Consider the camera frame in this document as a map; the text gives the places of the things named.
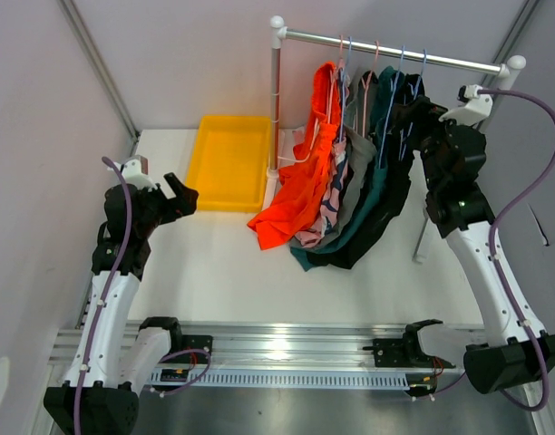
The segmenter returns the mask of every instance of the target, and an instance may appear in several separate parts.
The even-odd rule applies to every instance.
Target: gray wall
[[[515,85],[555,109],[555,1],[544,2],[517,53],[528,65]],[[555,133],[548,115],[525,101],[506,97],[487,131],[488,162],[481,186],[498,212],[527,187],[550,160]],[[544,246],[530,207],[550,246]],[[555,170],[502,223],[505,253],[531,306],[555,333]],[[555,414],[555,370],[551,405]]]
[[[206,114],[269,115],[269,18],[321,34],[490,62],[523,0],[77,0],[122,98],[141,129],[195,128]],[[337,49],[286,41],[281,120],[307,120],[312,73]],[[350,70],[372,65],[354,54]],[[396,60],[381,59],[382,67]],[[405,63],[410,72],[421,64]],[[455,104],[480,75],[429,67],[433,100]]]
[[[54,0],[0,0],[0,434],[25,434],[75,322],[126,136]]]

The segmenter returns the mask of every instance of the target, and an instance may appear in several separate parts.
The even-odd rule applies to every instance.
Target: metal rod
[[[300,32],[294,29],[287,29],[285,39],[292,39],[295,41],[302,41],[305,43],[328,45],[330,47],[339,47],[340,39],[333,38],[330,36],[323,36],[322,34],[311,34],[307,32]],[[348,48],[350,41],[344,39],[342,41],[342,46]],[[376,53],[376,44],[374,43],[364,43],[360,41],[352,41],[352,50],[358,52],[366,53]],[[378,52],[383,56],[401,57],[403,50],[400,48],[389,48],[383,47],[382,45],[378,47]],[[424,60],[424,53],[409,52],[404,51],[404,58],[409,61],[422,62]],[[463,61],[459,59],[451,59],[449,57],[435,56],[432,54],[427,54],[426,62],[434,65],[450,66],[452,68],[459,68],[462,70],[476,71],[478,73],[486,73],[490,75],[496,75],[499,77],[505,77],[508,75],[507,68],[504,64],[494,65],[491,63],[477,63],[470,61]]]
[[[98,52],[98,49],[96,48],[96,45],[86,28],[86,24],[84,24],[84,21],[78,12],[76,4],[73,0],[57,0],[57,3],[62,9],[68,24],[72,27],[73,33],[76,36],[84,55],[96,73],[98,81],[106,91],[106,95],[120,117],[124,128],[128,131],[132,141],[135,142],[138,133],[134,126],[134,122],[126,109],[124,102],[122,101],[121,95],[116,89],[116,85],[114,84],[112,77],[108,73],[104,62],[102,61],[102,57],[100,56],[100,53]]]
[[[281,64],[281,48],[271,49],[271,132],[269,143],[269,169],[278,169],[279,147],[279,70]]]

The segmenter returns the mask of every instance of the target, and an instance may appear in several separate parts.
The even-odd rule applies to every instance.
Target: plastic container
[[[199,192],[198,210],[261,210],[269,127],[267,117],[203,117],[186,180]]]

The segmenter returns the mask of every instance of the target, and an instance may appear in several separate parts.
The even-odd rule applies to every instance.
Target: orange shirt
[[[319,131],[309,158],[279,170],[282,184],[271,205],[251,219],[248,227],[258,233],[259,247],[270,249],[285,244],[296,232],[310,228],[316,221],[320,202],[326,192],[330,171],[330,150],[340,127],[338,87],[330,86],[336,66],[325,63],[314,75],[314,93],[304,142],[294,147],[297,160],[306,158],[314,137],[314,125]],[[328,93],[332,89],[332,110],[327,122]]]

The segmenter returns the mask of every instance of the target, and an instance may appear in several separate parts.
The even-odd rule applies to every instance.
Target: table surface
[[[145,130],[137,153],[152,178],[184,181],[196,130]],[[291,154],[286,131],[284,152]],[[405,324],[437,318],[482,324],[472,290],[444,240],[433,239],[423,265],[413,252],[424,223],[426,187],[416,158],[413,185],[400,217],[348,271],[333,266],[304,272],[287,246],[261,251],[247,226],[254,216],[197,212],[157,228],[130,319],[175,316],[183,321],[297,324]]]

